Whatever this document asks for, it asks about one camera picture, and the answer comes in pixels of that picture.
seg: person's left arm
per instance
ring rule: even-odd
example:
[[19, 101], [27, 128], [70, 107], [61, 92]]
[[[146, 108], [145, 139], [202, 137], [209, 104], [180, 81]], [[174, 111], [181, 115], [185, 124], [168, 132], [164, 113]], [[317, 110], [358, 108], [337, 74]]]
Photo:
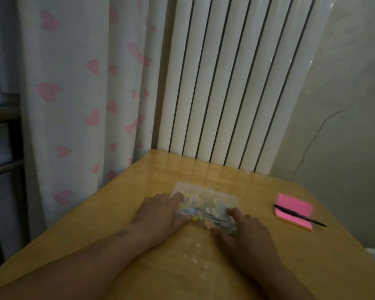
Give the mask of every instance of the person's left arm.
[[1, 287], [0, 300], [97, 299], [128, 263], [190, 221], [188, 216], [175, 217], [182, 198], [180, 193], [145, 198], [130, 225]]

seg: wooden table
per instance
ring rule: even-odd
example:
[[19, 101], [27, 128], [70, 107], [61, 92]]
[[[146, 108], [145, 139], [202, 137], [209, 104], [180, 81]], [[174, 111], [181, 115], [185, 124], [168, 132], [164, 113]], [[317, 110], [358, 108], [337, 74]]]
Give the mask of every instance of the wooden table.
[[[270, 230], [278, 252], [321, 299], [375, 299], [374, 258], [303, 186], [265, 175], [152, 150], [0, 267], [0, 286], [130, 222], [144, 197], [171, 192], [178, 181], [235, 195], [241, 209]], [[278, 193], [308, 201], [328, 228], [293, 226], [274, 216]], [[123, 271], [108, 299], [262, 298], [220, 253], [210, 232], [184, 227], [167, 244]]]

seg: white radiator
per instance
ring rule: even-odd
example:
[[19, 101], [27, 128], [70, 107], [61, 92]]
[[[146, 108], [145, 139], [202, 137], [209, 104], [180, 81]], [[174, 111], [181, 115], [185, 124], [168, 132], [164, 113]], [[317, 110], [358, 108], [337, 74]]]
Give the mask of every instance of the white radiator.
[[178, 0], [158, 149], [268, 174], [335, 0]]

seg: pen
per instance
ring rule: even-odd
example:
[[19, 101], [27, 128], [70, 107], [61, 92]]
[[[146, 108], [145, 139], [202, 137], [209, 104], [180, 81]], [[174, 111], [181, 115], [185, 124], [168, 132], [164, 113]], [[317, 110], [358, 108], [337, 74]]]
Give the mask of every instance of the pen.
[[281, 211], [284, 212], [284, 213], [287, 213], [287, 214], [290, 215], [290, 216], [298, 217], [298, 218], [300, 218], [300, 219], [307, 220], [307, 221], [309, 221], [309, 222], [312, 222], [312, 223], [318, 224], [318, 225], [320, 225], [320, 226], [327, 227], [324, 223], [321, 223], [321, 222], [319, 222], [319, 221], [317, 221], [317, 220], [314, 220], [314, 219], [311, 219], [311, 218], [306, 217], [306, 216], [304, 216], [304, 215], [301, 215], [301, 214], [295, 212], [294, 210], [290, 210], [289, 208], [285, 208], [285, 207], [282, 207], [282, 206], [277, 205], [277, 204], [274, 204], [274, 207], [276, 207], [277, 209], [281, 210]]

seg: person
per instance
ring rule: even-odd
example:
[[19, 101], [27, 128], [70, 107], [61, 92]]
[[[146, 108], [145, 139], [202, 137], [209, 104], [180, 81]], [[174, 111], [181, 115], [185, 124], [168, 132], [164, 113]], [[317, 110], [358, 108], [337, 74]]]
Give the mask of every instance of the person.
[[[181, 193], [145, 198], [132, 222], [120, 231], [51, 262], [0, 288], [4, 299], [90, 300], [99, 298], [133, 259], [165, 243], [189, 216], [175, 217]], [[280, 261], [268, 229], [239, 209], [227, 209], [235, 236], [213, 228], [219, 243], [272, 300], [313, 300], [314, 295]]]

